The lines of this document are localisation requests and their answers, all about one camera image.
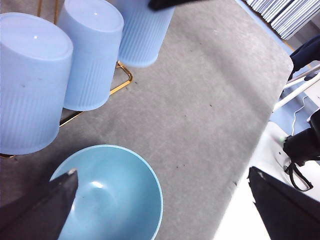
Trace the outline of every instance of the plastic bowl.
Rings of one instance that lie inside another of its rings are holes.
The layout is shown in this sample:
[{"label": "plastic bowl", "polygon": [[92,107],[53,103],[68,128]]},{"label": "plastic bowl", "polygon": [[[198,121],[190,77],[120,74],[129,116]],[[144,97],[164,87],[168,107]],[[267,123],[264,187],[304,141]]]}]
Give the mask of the plastic bowl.
[{"label": "plastic bowl", "polygon": [[79,187],[59,240],[155,239],[163,196],[142,157],[120,146],[91,146],[68,157],[51,180],[72,168]]}]

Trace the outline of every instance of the white floor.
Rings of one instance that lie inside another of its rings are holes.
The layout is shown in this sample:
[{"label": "white floor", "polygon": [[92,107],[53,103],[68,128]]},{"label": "white floor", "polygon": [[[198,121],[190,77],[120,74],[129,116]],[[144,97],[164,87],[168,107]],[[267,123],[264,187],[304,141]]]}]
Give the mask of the white floor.
[{"label": "white floor", "polygon": [[[214,240],[269,240],[264,223],[254,205],[254,198],[248,185],[249,167],[255,166],[291,186],[289,176],[283,166],[288,165],[289,158],[282,150],[283,140],[287,134],[274,122],[269,122],[251,157],[231,202],[223,216]],[[320,201],[320,165],[307,161],[300,167],[301,173],[313,184],[314,188],[304,192]]]}]

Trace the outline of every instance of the gray carpet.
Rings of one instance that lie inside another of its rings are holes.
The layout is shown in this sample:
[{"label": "gray carpet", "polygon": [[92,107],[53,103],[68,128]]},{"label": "gray carpet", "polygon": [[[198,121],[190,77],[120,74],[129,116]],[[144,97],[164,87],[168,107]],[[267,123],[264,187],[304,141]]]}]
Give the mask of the gray carpet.
[{"label": "gray carpet", "polygon": [[[52,19],[54,1],[46,2],[43,16]],[[37,1],[1,4],[2,12],[34,14]],[[62,127],[44,150],[1,160],[1,203],[47,181],[80,149],[120,145],[159,178],[164,212],[156,239],[212,240],[292,67],[235,1],[180,6],[158,61],[131,68],[127,89]]]}]

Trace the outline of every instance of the gray mat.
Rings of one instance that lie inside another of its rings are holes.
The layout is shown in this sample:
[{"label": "gray mat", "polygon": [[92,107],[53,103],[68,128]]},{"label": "gray mat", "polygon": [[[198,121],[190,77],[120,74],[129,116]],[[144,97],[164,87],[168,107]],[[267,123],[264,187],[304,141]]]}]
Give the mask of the gray mat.
[{"label": "gray mat", "polygon": [[[2,11],[35,13],[28,5],[36,2],[2,0]],[[164,212],[156,239],[212,240],[292,68],[235,1],[180,6],[158,61],[130,68],[131,85],[62,127],[44,150],[1,160],[1,203],[47,181],[80,149],[120,145],[159,178]]]}]

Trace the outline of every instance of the light blue cup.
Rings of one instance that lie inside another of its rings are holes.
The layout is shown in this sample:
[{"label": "light blue cup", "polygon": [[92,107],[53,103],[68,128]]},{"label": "light blue cup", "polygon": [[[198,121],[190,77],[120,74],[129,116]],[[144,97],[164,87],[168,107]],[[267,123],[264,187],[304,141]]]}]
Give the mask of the light blue cup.
[{"label": "light blue cup", "polygon": [[74,45],[64,107],[97,109],[109,98],[124,20],[105,0],[65,0],[57,25]]},{"label": "light blue cup", "polygon": [[124,18],[119,60],[130,67],[153,64],[166,36],[175,8],[160,11],[148,8],[150,0],[112,0]]},{"label": "light blue cup", "polygon": [[0,31],[0,153],[33,153],[58,134],[73,44],[51,22],[24,13],[0,14]]}]

